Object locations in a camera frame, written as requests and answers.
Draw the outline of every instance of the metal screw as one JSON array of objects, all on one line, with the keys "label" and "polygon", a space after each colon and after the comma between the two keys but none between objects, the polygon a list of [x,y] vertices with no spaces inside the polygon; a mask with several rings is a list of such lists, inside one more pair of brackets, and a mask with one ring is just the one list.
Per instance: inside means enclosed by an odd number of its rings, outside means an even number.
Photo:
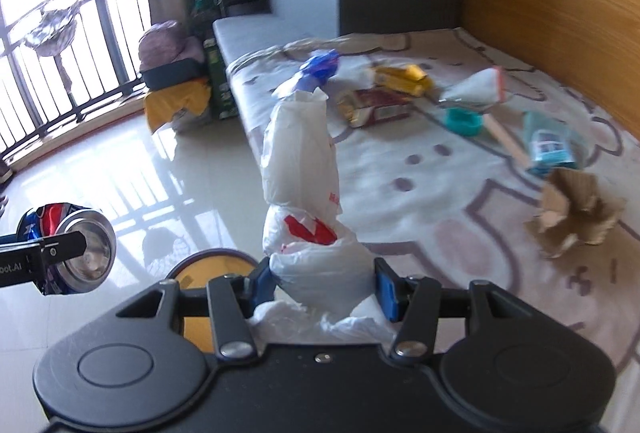
[{"label": "metal screw", "polygon": [[421,357],[428,351],[427,345],[420,341],[403,341],[396,346],[396,353],[400,357]]},{"label": "metal screw", "polygon": [[254,354],[254,347],[244,341],[231,341],[220,347],[220,353],[230,359],[246,359]]},{"label": "metal screw", "polygon": [[333,359],[334,358],[328,353],[318,353],[318,355],[316,355],[316,363],[320,363],[321,365],[330,363]]}]

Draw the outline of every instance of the green box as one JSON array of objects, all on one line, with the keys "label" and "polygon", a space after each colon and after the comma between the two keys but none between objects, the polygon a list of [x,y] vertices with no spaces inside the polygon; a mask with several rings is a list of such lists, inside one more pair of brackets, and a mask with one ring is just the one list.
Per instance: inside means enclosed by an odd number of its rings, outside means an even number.
[{"label": "green box", "polygon": [[211,114],[215,118],[224,119],[238,116],[238,106],[228,82],[226,82],[225,61],[222,60],[218,43],[214,38],[204,41],[204,51],[209,66],[209,82],[211,83]]}]

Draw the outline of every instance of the yellow snack box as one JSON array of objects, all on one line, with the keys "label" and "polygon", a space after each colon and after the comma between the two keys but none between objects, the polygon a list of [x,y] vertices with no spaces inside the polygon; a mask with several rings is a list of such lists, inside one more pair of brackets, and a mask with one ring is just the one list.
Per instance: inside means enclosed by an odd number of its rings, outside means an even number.
[{"label": "yellow snack box", "polygon": [[375,66],[374,72],[374,83],[377,86],[414,97],[423,96],[433,86],[433,79],[417,64],[409,64],[405,68]]}]

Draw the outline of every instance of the yellow round object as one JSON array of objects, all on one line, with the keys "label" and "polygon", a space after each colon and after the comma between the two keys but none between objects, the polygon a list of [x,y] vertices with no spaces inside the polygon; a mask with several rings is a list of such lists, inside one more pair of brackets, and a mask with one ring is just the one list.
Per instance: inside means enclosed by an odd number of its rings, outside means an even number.
[{"label": "yellow round object", "polygon": [[[210,279],[225,274],[248,275],[257,265],[251,256],[232,249],[211,249],[194,254],[167,275],[177,279],[180,288],[204,288]],[[184,318],[183,335],[202,352],[214,352],[209,318]]]}]

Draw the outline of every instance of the blue plastic bag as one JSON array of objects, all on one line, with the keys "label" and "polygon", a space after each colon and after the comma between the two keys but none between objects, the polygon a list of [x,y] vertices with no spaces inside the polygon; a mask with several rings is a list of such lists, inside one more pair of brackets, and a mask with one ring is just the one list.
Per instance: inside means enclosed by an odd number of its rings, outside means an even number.
[{"label": "blue plastic bag", "polygon": [[337,50],[316,50],[312,57],[300,66],[296,75],[278,86],[272,95],[284,98],[298,90],[313,92],[316,88],[322,88],[335,76],[339,60],[340,54]]}]

